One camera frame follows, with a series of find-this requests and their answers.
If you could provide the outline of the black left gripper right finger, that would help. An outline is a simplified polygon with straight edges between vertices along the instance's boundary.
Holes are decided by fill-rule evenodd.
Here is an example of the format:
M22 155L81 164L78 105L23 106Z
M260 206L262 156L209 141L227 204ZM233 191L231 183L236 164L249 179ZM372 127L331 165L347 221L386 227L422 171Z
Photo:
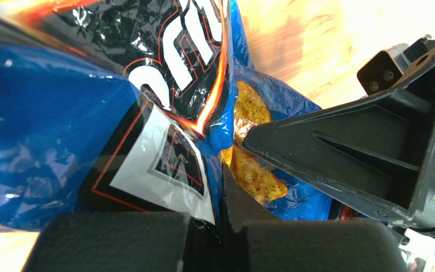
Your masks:
M223 167L224 271L405 271L383 224L283 221L256 202Z

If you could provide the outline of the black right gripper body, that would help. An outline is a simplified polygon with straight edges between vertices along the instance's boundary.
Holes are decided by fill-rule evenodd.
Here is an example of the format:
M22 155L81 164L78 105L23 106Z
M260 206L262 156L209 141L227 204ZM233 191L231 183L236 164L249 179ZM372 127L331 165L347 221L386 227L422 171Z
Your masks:
M370 117L363 135L338 149L381 173L389 184L385 212L435 239L435 39L379 51L358 72Z

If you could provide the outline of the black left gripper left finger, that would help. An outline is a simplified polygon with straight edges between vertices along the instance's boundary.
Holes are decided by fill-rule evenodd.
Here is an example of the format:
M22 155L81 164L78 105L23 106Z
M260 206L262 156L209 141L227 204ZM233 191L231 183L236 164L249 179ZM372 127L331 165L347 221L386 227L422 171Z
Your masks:
M191 217L175 212L60 215L40 233L23 271L194 271Z

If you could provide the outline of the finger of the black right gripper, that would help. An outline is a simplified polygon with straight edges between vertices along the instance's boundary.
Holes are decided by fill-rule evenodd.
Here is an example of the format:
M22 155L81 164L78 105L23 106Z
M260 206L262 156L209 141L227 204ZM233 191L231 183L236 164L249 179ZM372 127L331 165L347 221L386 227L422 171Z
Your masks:
M435 48L390 89L258 125L243 146L377 220L435 220Z

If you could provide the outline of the blue Doritos chips bag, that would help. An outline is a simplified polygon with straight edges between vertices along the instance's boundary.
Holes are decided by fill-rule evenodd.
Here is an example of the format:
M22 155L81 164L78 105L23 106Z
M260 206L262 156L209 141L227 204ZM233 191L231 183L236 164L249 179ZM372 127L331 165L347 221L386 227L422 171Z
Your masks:
M78 211L221 225L223 174L283 220L332 200L243 150L319 106L257 71L236 1L0 1L0 232Z

